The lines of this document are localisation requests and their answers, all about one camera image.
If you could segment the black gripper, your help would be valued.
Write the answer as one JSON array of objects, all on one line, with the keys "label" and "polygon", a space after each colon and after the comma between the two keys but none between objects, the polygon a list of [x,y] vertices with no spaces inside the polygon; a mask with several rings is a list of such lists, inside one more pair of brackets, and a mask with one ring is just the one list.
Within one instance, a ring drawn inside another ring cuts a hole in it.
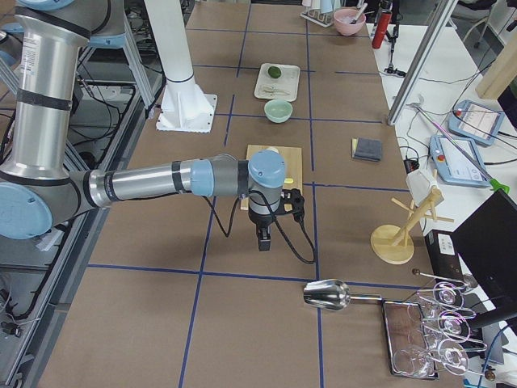
[{"label": "black gripper", "polygon": [[258,249],[271,249],[271,225],[274,212],[280,205],[281,189],[250,189],[249,218],[256,226]]}]

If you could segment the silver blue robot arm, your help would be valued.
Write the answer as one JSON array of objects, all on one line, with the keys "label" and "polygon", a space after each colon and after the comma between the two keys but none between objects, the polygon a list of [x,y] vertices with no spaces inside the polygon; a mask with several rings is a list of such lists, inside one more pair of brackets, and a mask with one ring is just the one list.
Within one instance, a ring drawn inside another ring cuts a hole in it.
[{"label": "silver blue robot arm", "polygon": [[20,1],[23,27],[11,155],[1,165],[1,234],[28,239],[92,209],[174,194],[249,201],[258,248],[271,245],[282,212],[286,166],[274,150],[250,160],[227,154],[125,171],[64,167],[78,54],[93,38],[124,42],[121,1]]}]

